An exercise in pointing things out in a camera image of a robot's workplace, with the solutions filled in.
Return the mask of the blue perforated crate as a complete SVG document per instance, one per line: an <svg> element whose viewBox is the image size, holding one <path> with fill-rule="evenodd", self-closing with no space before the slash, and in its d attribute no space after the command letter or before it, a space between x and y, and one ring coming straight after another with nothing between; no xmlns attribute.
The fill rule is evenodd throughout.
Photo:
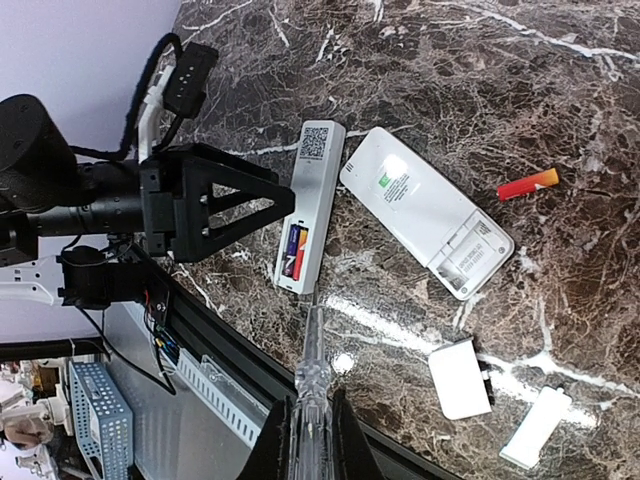
<svg viewBox="0 0 640 480"><path fill-rule="evenodd" d="M134 465L133 412L102 363L69 364L74 433L93 478L128 480Z"/></svg>

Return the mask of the narrow white battery cover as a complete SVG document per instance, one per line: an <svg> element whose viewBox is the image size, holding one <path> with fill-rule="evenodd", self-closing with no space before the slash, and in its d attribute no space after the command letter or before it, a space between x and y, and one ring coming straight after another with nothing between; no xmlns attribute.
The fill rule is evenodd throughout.
<svg viewBox="0 0 640 480"><path fill-rule="evenodd" d="M541 451L565 416L572 399L562 388L545 386L499 457L525 470L540 461Z"/></svg>

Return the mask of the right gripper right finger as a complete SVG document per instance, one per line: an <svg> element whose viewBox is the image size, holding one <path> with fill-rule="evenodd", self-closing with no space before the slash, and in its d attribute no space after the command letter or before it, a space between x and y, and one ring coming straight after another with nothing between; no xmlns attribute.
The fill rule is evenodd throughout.
<svg viewBox="0 0 640 480"><path fill-rule="evenodd" d="M385 479L344 389L334 394L332 443L336 479Z"/></svg>

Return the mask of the black front table rail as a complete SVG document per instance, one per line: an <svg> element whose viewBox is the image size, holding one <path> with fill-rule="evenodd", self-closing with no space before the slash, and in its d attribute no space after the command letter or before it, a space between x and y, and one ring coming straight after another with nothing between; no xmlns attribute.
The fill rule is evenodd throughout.
<svg viewBox="0 0 640 480"><path fill-rule="evenodd" d="M262 405L272 408L285 397L293 399L294 374L207 308L171 278L143 249L135 245L133 256L160 285L152 292L168 295L168 307L160 325L180 347L191 354L207 355ZM374 458L385 479L454 479L456 476L361 422Z"/></svg>

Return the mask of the red yellow battery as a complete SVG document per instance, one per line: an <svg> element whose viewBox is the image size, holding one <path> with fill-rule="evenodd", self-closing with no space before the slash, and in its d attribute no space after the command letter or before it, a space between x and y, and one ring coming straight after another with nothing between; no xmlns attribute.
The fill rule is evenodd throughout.
<svg viewBox="0 0 640 480"><path fill-rule="evenodd" d="M501 185L497 188L501 202L534 193L538 190L553 187L559 183L559 176L555 168L536 173L534 175Z"/></svg>

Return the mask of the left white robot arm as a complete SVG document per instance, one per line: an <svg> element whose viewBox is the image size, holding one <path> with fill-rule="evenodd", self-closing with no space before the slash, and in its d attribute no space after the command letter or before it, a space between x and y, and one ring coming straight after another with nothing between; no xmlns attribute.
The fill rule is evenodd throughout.
<svg viewBox="0 0 640 480"><path fill-rule="evenodd" d="M169 288L150 257L198 262L291 214L278 175L211 146L172 146L144 161L79 163L44 105L1 104L1 264L27 296L84 310L134 301L154 308ZM110 247L72 246L54 258L61 281L28 281L44 237L107 234Z"/></svg>

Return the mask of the white remote green buttons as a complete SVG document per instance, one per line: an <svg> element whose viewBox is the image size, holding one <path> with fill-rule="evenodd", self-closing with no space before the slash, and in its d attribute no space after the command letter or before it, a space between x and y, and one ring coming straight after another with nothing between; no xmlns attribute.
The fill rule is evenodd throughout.
<svg viewBox="0 0 640 480"><path fill-rule="evenodd" d="M364 137L339 178L460 301L475 295L514 253L502 227L381 127Z"/></svg>

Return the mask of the red orange battery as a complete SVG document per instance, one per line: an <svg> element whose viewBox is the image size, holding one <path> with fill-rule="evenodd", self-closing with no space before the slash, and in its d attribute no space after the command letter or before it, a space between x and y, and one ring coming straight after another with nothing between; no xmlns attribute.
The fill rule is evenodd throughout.
<svg viewBox="0 0 640 480"><path fill-rule="evenodd" d="M298 281L301 276L301 270L303 265L303 259L306 251L306 245L308 240L308 230L299 225L295 225L295 231L297 232L297 244L294 256L294 267L292 272L292 278Z"/></svg>

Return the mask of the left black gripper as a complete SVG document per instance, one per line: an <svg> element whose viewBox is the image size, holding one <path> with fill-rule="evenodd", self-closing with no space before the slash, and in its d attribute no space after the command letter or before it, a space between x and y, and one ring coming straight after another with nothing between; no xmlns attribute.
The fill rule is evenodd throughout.
<svg viewBox="0 0 640 480"><path fill-rule="evenodd" d="M180 195L174 205L166 168L152 159L140 164L143 226L150 256L165 256L170 249L178 262L199 262L295 209L294 192L279 182L274 171L222 150L196 143L170 149L169 159L181 167ZM210 225L211 216L260 199L270 204L232 222Z"/></svg>

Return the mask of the clear pen screwdriver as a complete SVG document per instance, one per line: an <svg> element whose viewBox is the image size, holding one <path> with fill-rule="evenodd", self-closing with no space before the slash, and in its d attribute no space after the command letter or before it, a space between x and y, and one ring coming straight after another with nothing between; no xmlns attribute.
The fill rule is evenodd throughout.
<svg viewBox="0 0 640 480"><path fill-rule="evenodd" d="M307 313L303 357L295 371L297 399L291 413L288 477L333 479L331 367L325 355L322 307Z"/></svg>

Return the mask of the blue purple battery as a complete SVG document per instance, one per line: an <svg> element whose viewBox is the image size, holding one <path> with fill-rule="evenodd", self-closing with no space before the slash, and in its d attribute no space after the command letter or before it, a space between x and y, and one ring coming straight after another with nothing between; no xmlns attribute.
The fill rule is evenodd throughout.
<svg viewBox="0 0 640 480"><path fill-rule="evenodd" d="M293 224L290 226L286 237L282 261L282 274L289 278L293 277L300 234L301 227Z"/></svg>

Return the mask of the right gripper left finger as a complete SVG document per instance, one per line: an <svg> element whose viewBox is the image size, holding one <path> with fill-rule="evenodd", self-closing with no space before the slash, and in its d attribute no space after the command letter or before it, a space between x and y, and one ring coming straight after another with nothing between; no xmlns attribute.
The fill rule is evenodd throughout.
<svg viewBox="0 0 640 480"><path fill-rule="evenodd" d="M288 478L292 402L276 401L256 443L239 474L239 480L284 480Z"/></svg>

